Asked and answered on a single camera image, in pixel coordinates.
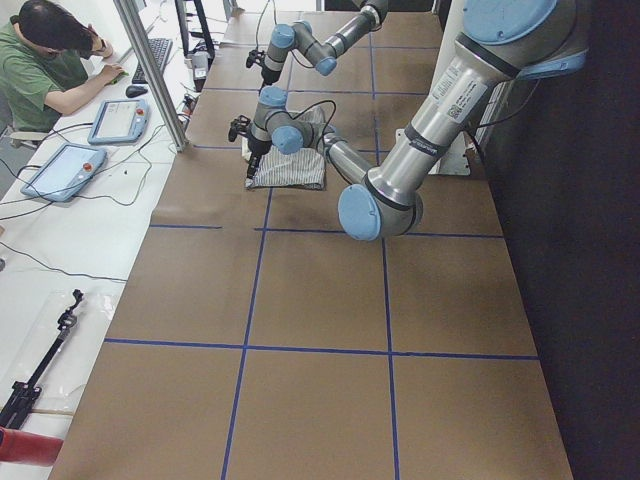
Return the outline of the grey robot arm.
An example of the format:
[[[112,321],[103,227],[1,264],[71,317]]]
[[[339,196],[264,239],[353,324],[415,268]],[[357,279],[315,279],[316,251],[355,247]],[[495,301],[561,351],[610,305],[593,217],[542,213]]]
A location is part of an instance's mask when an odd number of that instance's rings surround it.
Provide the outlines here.
[[[275,84],[290,53],[298,51],[311,68],[328,76],[337,66],[337,59],[370,32],[379,30],[388,13],[387,0],[354,1],[358,13],[328,39],[321,42],[306,21],[276,24],[266,51],[254,49],[246,66],[258,64],[264,86]]]
[[[327,76],[360,38],[381,28],[387,2],[356,5],[358,14],[325,42],[303,21],[274,27],[267,50],[254,50],[247,60],[262,70],[255,115],[234,119],[228,134],[248,142],[249,177],[271,148],[283,154],[312,148],[322,154],[349,184],[340,195],[338,216],[356,240],[402,235],[420,222],[418,188],[497,85],[570,74],[584,65],[588,52],[588,1],[465,2],[453,59],[386,159],[372,167],[332,127],[289,113],[287,94],[275,85],[289,53],[298,51]]]

